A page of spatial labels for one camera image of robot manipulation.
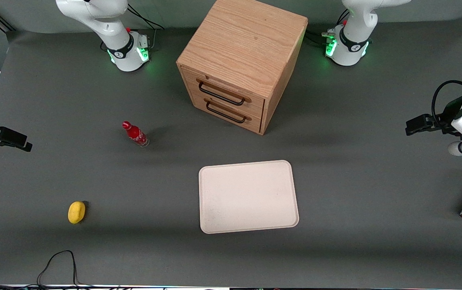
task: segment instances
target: drawer handle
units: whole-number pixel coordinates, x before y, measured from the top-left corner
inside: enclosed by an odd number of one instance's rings
[[[213,96],[213,97],[216,97],[216,98],[218,98],[218,99],[221,99],[222,101],[226,101],[226,102],[228,102],[229,104],[233,104],[233,105],[235,105],[235,106],[241,106],[241,105],[243,105],[243,102],[246,100],[245,98],[242,98],[242,100],[241,100],[241,101],[238,101],[238,102],[232,101],[231,99],[228,99],[227,97],[222,97],[221,95],[218,95],[218,94],[216,94],[216,93],[214,93],[214,92],[210,92],[209,90],[203,89],[203,88],[202,88],[202,85],[203,85],[203,84],[204,84],[204,83],[203,83],[202,81],[199,82],[199,90],[200,90],[201,92],[206,93],[206,94],[209,94],[209,95],[211,95],[211,96]]]
[[[222,116],[222,117],[224,117],[226,119],[230,119],[231,121],[236,122],[238,124],[244,123],[246,121],[246,119],[247,119],[247,117],[244,117],[242,120],[235,119],[235,118],[230,117],[230,116],[228,116],[228,115],[226,115],[226,114],[224,114],[222,112],[219,112],[219,111],[217,111],[215,109],[210,108],[209,104],[210,104],[210,102],[206,101],[206,109],[208,109],[208,111],[214,112],[215,114],[218,114],[218,115],[220,115],[220,116]]]

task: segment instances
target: wooden drawer cabinet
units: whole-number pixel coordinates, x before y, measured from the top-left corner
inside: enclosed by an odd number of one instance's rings
[[[264,134],[307,23],[255,0],[217,0],[177,59],[194,106]]]

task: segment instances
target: bottle cap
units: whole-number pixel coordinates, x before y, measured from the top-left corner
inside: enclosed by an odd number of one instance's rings
[[[131,129],[132,125],[131,125],[131,123],[129,123],[128,121],[124,121],[124,122],[122,123],[122,127],[123,127],[124,129],[126,129],[126,130],[129,130],[129,129]]]

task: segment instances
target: gray table surface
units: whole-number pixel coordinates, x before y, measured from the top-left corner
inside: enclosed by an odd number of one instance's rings
[[[34,148],[0,149],[0,283],[32,283],[70,249],[91,284],[462,288],[456,139],[404,132],[440,83],[462,80],[462,19],[379,24],[349,68],[305,40],[265,136],[192,106],[175,60],[193,33],[159,31],[131,73],[94,33],[10,36],[0,126]],[[460,94],[445,87],[439,110]],[[124,120],[149,147],[127,139]],[[295,228],[200,231],[201,167],[277,159],[293,167]],[[90,208],[73,226],[75,200]],[[71,283],[67,255],[43,282]]]

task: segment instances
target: white tray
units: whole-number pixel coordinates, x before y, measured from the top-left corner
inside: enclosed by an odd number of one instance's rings
[[[207,234],[290,228],[299,222],[292,167],[285,160],[199,171],[200,229]]]

